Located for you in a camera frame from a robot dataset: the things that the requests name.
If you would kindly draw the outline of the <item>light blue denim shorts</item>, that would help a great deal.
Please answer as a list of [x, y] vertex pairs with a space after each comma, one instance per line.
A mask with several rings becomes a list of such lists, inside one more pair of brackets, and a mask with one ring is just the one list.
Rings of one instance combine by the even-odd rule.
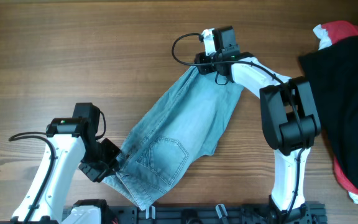
[[119, 169], [103, 182], [141, 210], [170, 191], [192, 162], [212, 156], [244, 89], [190, 67], [131, 129]]

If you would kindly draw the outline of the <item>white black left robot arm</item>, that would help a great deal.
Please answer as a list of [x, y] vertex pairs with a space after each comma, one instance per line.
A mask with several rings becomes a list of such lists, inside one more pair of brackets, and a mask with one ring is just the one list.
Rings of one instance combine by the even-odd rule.
[[80, 200], [64, 218], [75, 171], [101, 182], [117, 170], [121, 150], [109, 139], [98, 141], [87, 118], [55, 118], [44, 133], [19, 133], [10, 141], [39, 139], [45, 152], [32, 184], [9, 223], [117, 223], [105, 200]]

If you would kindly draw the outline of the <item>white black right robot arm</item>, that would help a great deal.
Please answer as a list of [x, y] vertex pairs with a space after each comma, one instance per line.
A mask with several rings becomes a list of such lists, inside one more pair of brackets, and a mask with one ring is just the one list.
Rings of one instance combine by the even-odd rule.
[[249, 53], [222, 58], [218, 52], [201, 52], [194, 62], [202, 74], [217, 72], [259, 98], [262, 131], [275, 159], [270, 198], [277, 214], [289, 218], [305, 203], [306, 160], [321, 132], [310, 83], [305, 77], [279, 75]]

